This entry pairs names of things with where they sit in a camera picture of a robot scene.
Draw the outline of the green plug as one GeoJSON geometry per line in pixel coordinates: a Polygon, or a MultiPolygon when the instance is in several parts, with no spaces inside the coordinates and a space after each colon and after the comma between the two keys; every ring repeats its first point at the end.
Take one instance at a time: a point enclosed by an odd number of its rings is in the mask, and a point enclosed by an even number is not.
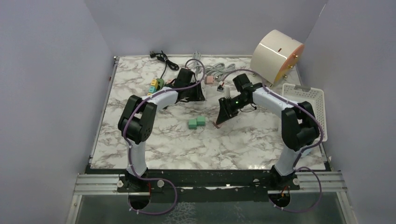
{"type": "Polygon", "coordinates": [[[197,129],[198,124],[197,124],[197,120],[196,119],[190,119],[188,121],[188,128],[189,129],[197,129]]]}
{"type": "Polygon", "coordinates": [[[206,118],[204,116],[198,116],[196,118],[197,126],[205,126],[206,125],[206,118]]]}

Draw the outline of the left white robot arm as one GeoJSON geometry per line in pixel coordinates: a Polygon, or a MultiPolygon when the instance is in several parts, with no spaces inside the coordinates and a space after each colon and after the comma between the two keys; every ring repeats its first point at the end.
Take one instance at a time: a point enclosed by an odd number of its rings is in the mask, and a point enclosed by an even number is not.
{"type": "Polygon", "coordinates": [[[127,100],[118,129],[127,144],[127,171],[132,175],[129,186],[134,191],[142,191],[147,181],[156,180],[143,175],[148,169],[145,160],[146,141],[153,131],[157,112],[188,98],[190,93],[200,94],[205,74],[196,82],[191,82],[193,76],[192,70],[181,68],[176,79],[159,91],[144,97],[132,95],[127,100]]]}

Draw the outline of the pink plug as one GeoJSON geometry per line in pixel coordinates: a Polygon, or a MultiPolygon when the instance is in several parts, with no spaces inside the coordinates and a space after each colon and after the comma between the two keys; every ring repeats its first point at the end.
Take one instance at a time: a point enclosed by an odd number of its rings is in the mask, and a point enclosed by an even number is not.
{"type": "Polygon", "coordinates": [[[211,85],[213,84],[215,81],[214,76],[206,76],[205,77],[205,84],[206,85],[211,85]]]}
{"type": "Polygon", "coordinates": [[[217,125],[214,121],[212,122],[212,124],[214,125],[215,128],[220,129],[221,125],[217,125]]]}

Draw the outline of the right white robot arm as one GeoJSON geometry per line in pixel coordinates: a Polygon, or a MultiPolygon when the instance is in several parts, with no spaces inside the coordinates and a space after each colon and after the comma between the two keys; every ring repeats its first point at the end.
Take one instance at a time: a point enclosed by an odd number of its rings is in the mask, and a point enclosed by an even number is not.
{"type": "Polygon", "coordinates": [[[219,99],[219,114],[214,124],[219,126],[236,117],[240,109],[249,104],[264,107],[278,116],[284,148],[270,170],[269,183],[272,188],[281,190],[295,173],[303,151],[320,136],[322,127],[307,101],[299,103],[289,100],[261,83],[252,84],[246,74],[235,77],[233,83],[239,93],[233,98],[227,93],[223,82],[217,87],[224,96],[219,99]]]}

